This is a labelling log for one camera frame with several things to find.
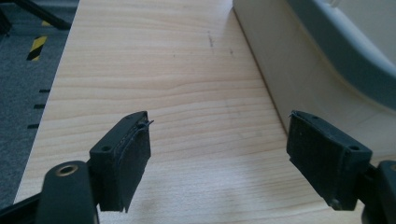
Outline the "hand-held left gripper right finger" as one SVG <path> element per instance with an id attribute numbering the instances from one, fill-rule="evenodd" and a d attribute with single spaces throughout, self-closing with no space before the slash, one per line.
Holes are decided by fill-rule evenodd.
<path id="1" fill-rule="evenodd" d="M 294 110 L 287 153 L 327 205 L 338 211 L 355 209 L 357 179 L 368 169 L 372 150 L 326 120 Z"/>

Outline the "black metal stand leg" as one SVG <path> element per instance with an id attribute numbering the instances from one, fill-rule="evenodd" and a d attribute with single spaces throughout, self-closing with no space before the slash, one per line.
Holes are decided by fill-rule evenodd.
<path id="1" fill-rule="evenodd" d="M 35 15 L 39 19 L 46 21 L 58 30 L 69 30 L 72 26 L 70 22 L 64 21 L 61 18 L 55 16 L 43 7 L 34 3 L 32 0 L 0 0 L 0 4 L 5 3 L 13 3 L 17 5 L 18 7 Z M 11 27 L 11 22 L 0 8 L 0 35 L 7 35 L 10 32 Z"/>

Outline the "yellow and black floor tape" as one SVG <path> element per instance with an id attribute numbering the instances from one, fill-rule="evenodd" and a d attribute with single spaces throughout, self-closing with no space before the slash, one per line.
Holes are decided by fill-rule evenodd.
<path id="1" fill-rule="evenodd" d="M 44 47 L 44 44 L 47 41 L 47 36 L 46 35 L 42 35 L 42 36 L 38 36 L 34 39 L 33 44 L 30 48 L 30 51 L 27 55 L 26 60 L 27 61 L 38 61 L 41 51 Z"/>

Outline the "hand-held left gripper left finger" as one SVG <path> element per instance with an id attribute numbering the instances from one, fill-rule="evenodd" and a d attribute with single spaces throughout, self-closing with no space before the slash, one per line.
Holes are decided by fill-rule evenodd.
<path id="1" fill-rule="evenodd" d="M 151 156 L 147 111 L 122 118 L 90 150 L 94 199 L 101 211 L 127 212 Z"/>

